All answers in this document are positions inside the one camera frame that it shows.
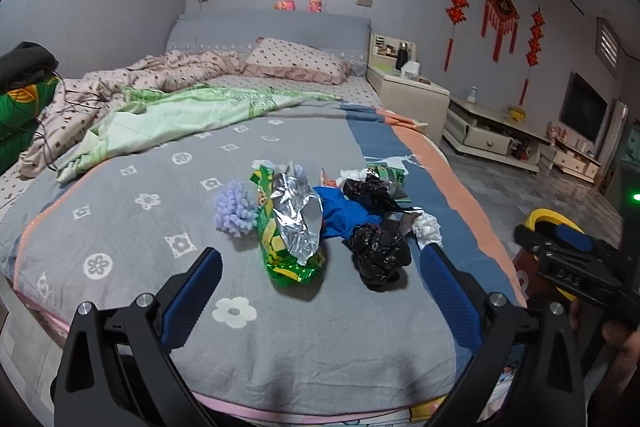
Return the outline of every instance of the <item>aluminum foil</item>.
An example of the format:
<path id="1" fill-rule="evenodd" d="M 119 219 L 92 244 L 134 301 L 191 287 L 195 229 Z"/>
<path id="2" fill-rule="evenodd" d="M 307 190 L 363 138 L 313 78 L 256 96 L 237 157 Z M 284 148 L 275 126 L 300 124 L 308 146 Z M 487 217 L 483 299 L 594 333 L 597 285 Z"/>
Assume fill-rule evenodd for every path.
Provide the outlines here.
<path id="1" fill-rule="evenodd" d="M 273 211 L 280 236 L 287 250 L 301 266 L 313 256 L 320 244 L 322 203 L 306 180 L 300 166 L 278 166 L 273 174 Z"/>

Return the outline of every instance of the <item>floor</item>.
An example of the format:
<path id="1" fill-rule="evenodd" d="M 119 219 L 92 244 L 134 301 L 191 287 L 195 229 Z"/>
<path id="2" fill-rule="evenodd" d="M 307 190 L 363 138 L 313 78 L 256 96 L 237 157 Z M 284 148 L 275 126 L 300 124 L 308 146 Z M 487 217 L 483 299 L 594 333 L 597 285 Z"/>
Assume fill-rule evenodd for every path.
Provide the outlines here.
<path id="1" fill-rule="evenodd" d="M 520 247 L 513 229 L 535 208 L 550 208 L 587 234 L 617 247 L 622 236 L 620 214 L 593 185 L 553 170 L 533 174 L 491 160 L 457 154 L 442 140 L 440 148 L 460 181 L 478 200 L 494 232 L 513 258 Z"/>

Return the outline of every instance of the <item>gray headboard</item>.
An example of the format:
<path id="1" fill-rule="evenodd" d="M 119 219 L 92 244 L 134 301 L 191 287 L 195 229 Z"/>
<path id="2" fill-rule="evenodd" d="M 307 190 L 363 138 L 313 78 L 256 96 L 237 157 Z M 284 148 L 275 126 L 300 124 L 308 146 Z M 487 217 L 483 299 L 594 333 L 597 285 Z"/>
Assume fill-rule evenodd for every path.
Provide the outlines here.
<path id="1" fill-rule="evenodd" d="M 181 15 L 171 29 L 167 51 L 220 49 L 246 53 L 258 37 L 313 46 L 350 62 L 364 76 L 369 56 L 370 20 L 360 17 L 283 11 L 233 10 Z"/>

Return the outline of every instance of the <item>window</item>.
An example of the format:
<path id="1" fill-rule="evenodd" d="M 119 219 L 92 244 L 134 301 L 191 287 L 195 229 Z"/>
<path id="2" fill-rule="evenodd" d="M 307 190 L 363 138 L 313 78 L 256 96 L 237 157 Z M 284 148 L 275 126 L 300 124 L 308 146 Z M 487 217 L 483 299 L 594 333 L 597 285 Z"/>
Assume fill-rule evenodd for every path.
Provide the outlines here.
<path id="1" fill-rule="evenodd" d="M 620 56 L 620 40 L 606 20 L 598 18 L 598 39 L 596 40 L 596 55 L 609 68 L 611 73 L 618 70 Z"/>

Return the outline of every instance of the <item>pink doll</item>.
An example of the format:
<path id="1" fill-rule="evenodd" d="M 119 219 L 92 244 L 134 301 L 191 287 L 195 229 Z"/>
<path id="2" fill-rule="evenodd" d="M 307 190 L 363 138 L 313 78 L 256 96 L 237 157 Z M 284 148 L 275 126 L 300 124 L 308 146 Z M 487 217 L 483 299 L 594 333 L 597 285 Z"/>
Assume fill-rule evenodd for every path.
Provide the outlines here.
<path id="1" fill-rule="evenodd" d="M 309 0 L 308 10 L 310 12 L 320 13 L 322 11 L 322 1 L 321 0 Z"/>
<path id="2" fill-rule="evenodd" d="M 293 0 L 281 0 L 274 4 L 273 7 L 276 10 L 293 11 L 296 9 L 296 4 L 293 2 Z"/>

